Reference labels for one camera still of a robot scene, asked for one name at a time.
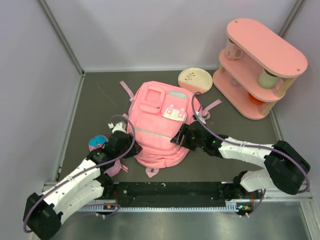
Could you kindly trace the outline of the pink student backpack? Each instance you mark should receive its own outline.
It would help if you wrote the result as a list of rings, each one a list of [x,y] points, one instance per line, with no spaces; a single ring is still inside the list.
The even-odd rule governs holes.
[[[130,97],[127,131],[135,133],[135,141],[142,151],[135,159],[146,167],[148,177],[155,176],[160,169],[179,164],[189,150],[174,144],[171,139],[183,124],[194,122],[193,110],[205,120],[210,118],[210,110],[221,104],[217,99],[202,108],[193,93],[177,86],[157,81],[148,81],[133,93],[124,81],[120,84]]]

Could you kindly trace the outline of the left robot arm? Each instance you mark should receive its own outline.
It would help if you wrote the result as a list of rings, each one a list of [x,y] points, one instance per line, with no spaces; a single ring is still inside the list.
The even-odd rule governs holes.
[[[99,148],[93,149],[81,164],[61,182],[42,194],[33,193],[26,201],[23,230],[41,240],[51,239],[62,224],[85,204],[97,198],[109,198],[114,191],[112,177],[128,168],[121,158],[130,158],[142,150],[135,133],[115,130]]]

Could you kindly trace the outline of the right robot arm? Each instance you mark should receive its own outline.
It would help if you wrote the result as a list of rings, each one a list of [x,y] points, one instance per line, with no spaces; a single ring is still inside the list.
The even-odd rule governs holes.
[[[260,170],[241,172],[234,179],[233,192],[245,198],[256,190],[278,190],[296,195],[301,193],[311,166],[286,141],[257,144],[215,134],[199,121],[183,124],[171,143],[194,151],[201,148],[209,156],[233,159],[260,167]]]

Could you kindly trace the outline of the purple cartoon pencil case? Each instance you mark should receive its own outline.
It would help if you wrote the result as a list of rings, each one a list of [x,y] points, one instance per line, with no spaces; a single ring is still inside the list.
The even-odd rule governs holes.
[[[104,146],[104,144],[108,141],[108,139],[104,135],[97,135],[93,137],[88,142],[88,148],[89,151],[93,151],[95,149],[101,148]],[[108,166],[105,170],[105,173],[107,173],[110,177],[113,177],[117,175],[120,171],[124,171],[126,173],[129,172],[129,168],[121,163],[120,160],[115,161],[111,164],[111,166]]]

